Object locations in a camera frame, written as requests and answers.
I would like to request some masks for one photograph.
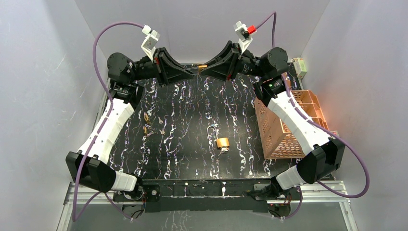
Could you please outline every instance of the red connector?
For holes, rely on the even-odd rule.
[[[256,32],[256,28],[255,28],[254,25],[248,27],[248,33],[249,33],[249,34],[252,34],[252,33],[254,33],[254,32]]]

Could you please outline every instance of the white wall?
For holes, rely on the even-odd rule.
[[[91,132],[102,97],[93,40],[73,0],[0,1],[1,230],[57,227],[65,156]]]
[[[407,230],[408,2],[330,1],[302,56],[303,81],[331,129],[360,152],[371,176],[352,200],[359,230]],[[338,176],[349,193],[364,185],[347,151]]]
[[[302,53],[329,0],[76,0],[91,31],[97,35],[117,21],[147,24],[161,36],[157,47],[166,47],[180,63],[203,63],[216,56],[228,40],[238,41],[237,21],[257,25],[271,12],[278,12],[276,45],[289,57]],[[272,19],[254,35],[249,50],[262,55],[271,48]],[[139,28],[121,26],[101,38],[106,57],[122,52],[133,60],[145,54],[140,49],[144,34]]]

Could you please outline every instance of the gray floor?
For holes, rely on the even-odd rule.
[[[347,230],[339,203],[304,203],[283,223],[251,211],[174,211],[143,214],[132,223],[111,205],[90,205],[70,231],[316,231]]]

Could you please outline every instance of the black marble table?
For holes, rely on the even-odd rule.
[[[145,94],[112,149],[111,167],[144,179],[239,179],[269,178],[293,166],[299,159],[264,159],[252,89],[256,78],[223,83],[197,75],[164,88],[155,80],[141,82]],[[144,113],[151,121],[147,135]],[[207,137],[210,125],[230,143],[218,158],[215,135]]]

